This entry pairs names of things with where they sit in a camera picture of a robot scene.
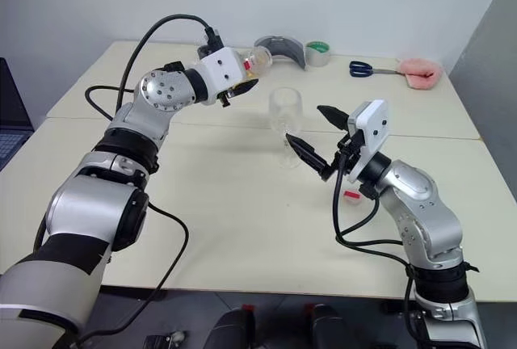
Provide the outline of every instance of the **gray floor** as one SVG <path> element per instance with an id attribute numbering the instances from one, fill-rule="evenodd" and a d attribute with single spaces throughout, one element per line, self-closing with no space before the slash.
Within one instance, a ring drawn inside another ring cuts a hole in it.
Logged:
<path id="1" fill-rule="evenodd" d="M 332 305 L 353 329 L 361 349 L 373 343 L 394 343 L 414 349 L 400 315 L 380 312 L 380 300 L 337 296 L 298 296 L 235 292 L 170 291 L 162 301 L 149 305 L 124 332 L 113 337 L 93 338 L 85 348 L 140 349 L 146 335 L 186 330 L 182 349 L 201 349 L 217 319 L 229 309 L 253 305 L 258 343 L 266 349 L 308 348 L 303 334 L 305 305 Z M 90 318 L 88 331 L 109 328 L 123 321 L 139 304 L 138 300 L 100 294 Z M 491 348 L 517 347 L 517 304 L 480 304 L 481 318 Z"/>

